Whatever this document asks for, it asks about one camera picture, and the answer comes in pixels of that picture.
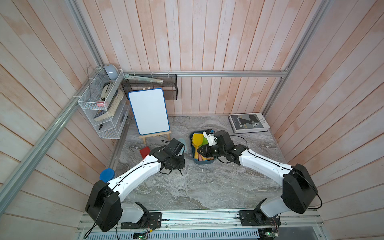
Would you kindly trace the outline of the grey blue trowel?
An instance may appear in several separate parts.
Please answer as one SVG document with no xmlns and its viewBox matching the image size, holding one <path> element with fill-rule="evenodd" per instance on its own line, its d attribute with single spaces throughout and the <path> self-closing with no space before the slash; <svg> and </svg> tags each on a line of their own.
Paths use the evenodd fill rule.
<svg viewBox="0 0 384 240">
<path fill-rule="evenodd" d="M 182 148 L 182 150 L 180 151 L 180 154 L 181 154 L 181 153 L 185 153 L 185 152 L 187 152 L 187 151 L 188 151 L 188 148 L 187 148 L 188 145 L 187 145 L 185 139 L 183 139 L 183 138 L 178 138 L 178 141 L 181 142 L 181 143 L 183 144 L 183 148 Z"/>
</svg>

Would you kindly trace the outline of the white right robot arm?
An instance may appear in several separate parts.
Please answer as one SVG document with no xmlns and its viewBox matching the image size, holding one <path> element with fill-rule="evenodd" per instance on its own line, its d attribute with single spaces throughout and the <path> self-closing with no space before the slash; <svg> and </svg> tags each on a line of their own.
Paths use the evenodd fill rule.
<svg viewBox="0 0 384 240">
<path fill-rule="evenodd" d="M 259 224 L 285 212 L 303 214 L 319 196 L 319 192 L 308 170 L 301 164 L 283 164 L 251 150 L 247 145 L 235 145 L 231 135 L 220 130 L 208 129 L 203 132 L 207 144 L 199 143 L 197 152 L 204 158 L 224 157 L 229 163 L 250 168 L 282 186 L 281 196 L 264 199 L 253 210 L 250 220 Z"/>
</svg>

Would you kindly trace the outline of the teal plastic storage box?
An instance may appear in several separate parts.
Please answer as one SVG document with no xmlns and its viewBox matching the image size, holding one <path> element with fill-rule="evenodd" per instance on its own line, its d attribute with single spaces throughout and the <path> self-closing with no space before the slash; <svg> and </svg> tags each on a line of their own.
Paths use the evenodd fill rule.
<svg viewBox="0 0 384 240">
<path fill-rule="evenodd" d="M 199 153 L 196 151 L 196 147 L 193 143 L 193 135 L 194 134 L 203 134 L 204 130 L 199 130 L 199 131 L 194 131 L 190 134 L 190 144 L 191 144 L 191 151 L 192 151 L 192 155 L 193 155 L 193 158 L 194 158 L 194 163 L 197 164 L 197 165 L 206 165 L 206 164 L 211 164 L 213 163 L 217 158 L 210 158 L 210 159 L 206 159 L 204 157 L 202 157 L 202 161 L 199 161 Z"/>
</svg>

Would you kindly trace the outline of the yellow plastic scoop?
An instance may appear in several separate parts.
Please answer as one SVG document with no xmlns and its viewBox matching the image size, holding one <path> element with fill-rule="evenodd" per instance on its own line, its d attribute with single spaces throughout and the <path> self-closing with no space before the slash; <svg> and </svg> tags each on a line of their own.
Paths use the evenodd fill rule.
<svg viewBox="0 0 384 240">
<path fill-rule="evenodd" d="M 192 143 L 195 148 L 194 158 L 195 160 L 199 159 L 199 154 L 197 152 L 197 149 L 202 145 L 203 143 L 203 134 L 194 133 L 192 137 Z"/>
</svg>

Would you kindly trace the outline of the red shovel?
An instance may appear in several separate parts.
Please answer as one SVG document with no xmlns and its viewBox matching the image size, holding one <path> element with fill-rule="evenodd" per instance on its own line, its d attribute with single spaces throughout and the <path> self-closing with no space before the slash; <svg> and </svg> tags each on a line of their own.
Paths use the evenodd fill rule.
<svg viewBox="0 0 384 240">
<path fill-rule="evenodd" d="M 143 158 L 143 160 L 150 154 L 151 150 L 149 147 L 145 147 L 143 149 L 140 150 L 140 154 Z"/>
</svg>

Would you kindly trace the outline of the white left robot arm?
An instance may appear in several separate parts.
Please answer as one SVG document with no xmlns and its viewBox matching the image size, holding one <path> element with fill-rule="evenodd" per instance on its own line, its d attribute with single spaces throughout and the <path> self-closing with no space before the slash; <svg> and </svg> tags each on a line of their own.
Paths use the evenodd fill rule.
<svg viewBox="0 0 384 240">
<path fill-rule="evenodd" d="M 122 206 L 122 201 L 141 183 L 162 169 L 181 171 L 185 167 L 185 145 L 172 139 L 168 145 L 153 149 L 136 166 L 108 182 L 99 180 L 92 188 L 85 211 L 93 227 L 107 232 L 122 223 L 134 228 L 149 226 L 149 211 L 139 202 Z"/>
</svg>

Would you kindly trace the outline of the green trowel with wooden handle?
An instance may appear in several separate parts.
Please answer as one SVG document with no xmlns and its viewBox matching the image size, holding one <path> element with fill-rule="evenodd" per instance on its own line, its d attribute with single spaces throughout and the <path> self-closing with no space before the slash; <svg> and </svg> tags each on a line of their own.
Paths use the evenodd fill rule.
<svg viewBox="0 0 384 240">
<path fill-rule="evenodd" d="M 209 142 L 208 142 L 207 138 L 206 138 L 206 137 L 203 137 L 203 143 L 202 143 L 202 145 L 208 145 L 208 144 L 209 144 Z"/>
</svg>

